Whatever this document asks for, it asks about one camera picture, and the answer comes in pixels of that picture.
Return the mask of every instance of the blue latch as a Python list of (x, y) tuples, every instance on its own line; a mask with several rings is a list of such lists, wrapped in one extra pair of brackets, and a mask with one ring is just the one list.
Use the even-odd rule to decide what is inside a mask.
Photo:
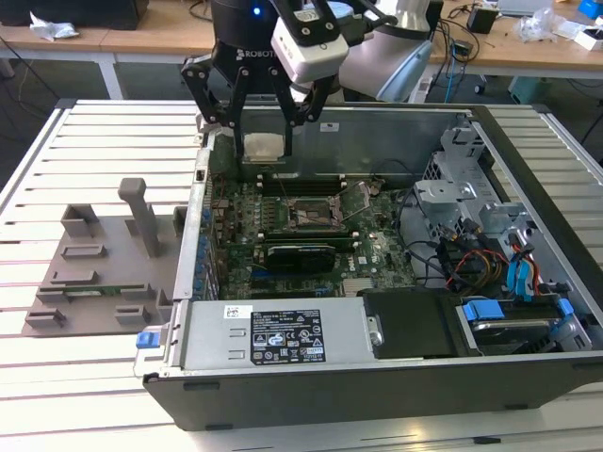
[(463, 311), (469, 322), (505, 318), (500, 304), (495, 299), (472, 299), (463, 306)]
[(574, 306), (569, 302), (569, 299), (560, 299), (557, 301), (559, 309), (562, 311), (563, 316), (568, 316), (574, 313)]
[(136, 348), (159, 348), (159, 332), (139, 332), (136, 336)]

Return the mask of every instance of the paper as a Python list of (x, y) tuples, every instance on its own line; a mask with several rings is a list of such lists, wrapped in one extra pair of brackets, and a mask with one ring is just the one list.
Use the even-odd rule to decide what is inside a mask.
[(46, 22), (34, 16), (31, 11), (29, 12), (29, 15), (31, 16), (31, 25), (29, 26), (29, 29), (39, 38), (52, 42), (55, 39), (79, 36), (79, 33), (75, 31), (73, 24), (53, 24), (52, 22)]
[(553, 30), (557, 36), (561, 36), (562, 38), (568, 38), (569, 40), (574, 40), (576, 35), (588, 28), (590, 25), (579, 24), (577, 22), (565, 21), (561, 23), (557, 28)]

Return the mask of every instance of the blue tab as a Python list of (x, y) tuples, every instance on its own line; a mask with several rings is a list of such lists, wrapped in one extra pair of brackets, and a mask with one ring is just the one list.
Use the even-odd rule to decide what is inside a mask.
[(469, 304), (478, 315), (478, 319), (484, 320), (488, 318), (505, 318), (500, 304), (495, 299), (472, 299)]
[(136, 348), (159, 348), (159, 333), (151, 331), (139, 332), (136, 336)]
[(467, 317), (467, 320), (469, 322), (472, 322), (473, 320), (478, 318), (477, 313), (473, 310), (473, 306), (471, 306), (470, 304), (466, 304), (465, 306), (463, 306), (463, 311), (464, 316)]
[(531, 272), (531, 266), (526, 261), (521, 261), (519, 266), (519, 276), (517, 276), (517, 287), (515, 293), (517, 296), (521, 296), (525, 301), (531, 301), (531, 295), (526, 292), (528, 287), (528, 276)]
[(515, 273), (517, 272), (517, 261), (511, 261), (507, 270), (507, 287), (509, 290), (515, 290)]
[(495, 299), (472, 299), (463, 306), (468, 321), (505, 318), (500, 303)]
[(559, 309), (561, 309), (563, 316), (571, 315), (574, 313), (574, 306), (569, 302), (569, 299), (560, 299), (557, 301)]

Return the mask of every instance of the black plastic cover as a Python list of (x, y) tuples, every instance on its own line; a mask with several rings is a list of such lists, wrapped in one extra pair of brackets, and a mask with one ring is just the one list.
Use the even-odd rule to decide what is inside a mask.
[(381, 326), (383, 343), (373, 346), (379, 360), (470, 356), (455, 307), (446, 291), (404, 287), (363, 294), (367, 315)]
[(149, 0), (0, 0), (0, 22), (29, 25), (29, 11), (44, 21), (135, 30)]

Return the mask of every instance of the white sticker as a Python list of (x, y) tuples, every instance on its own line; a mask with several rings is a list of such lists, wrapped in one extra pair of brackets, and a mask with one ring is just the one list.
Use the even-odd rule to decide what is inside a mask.
[(252, 318), (253, 306), (251, 304), (224, 306), (224, 318)]
[(339, 122), (321, 122), (320, 132), (339, 132)]
[(102, 292), (98, 290), (81, 290), (79, 292), (66, 292), (67, 297), (101, 297)]
[(293, 14), (302, 22), (313, 22), (319, 19), (318, 14), (313, 9), (302, 9), (300, 11), (293, 11)]

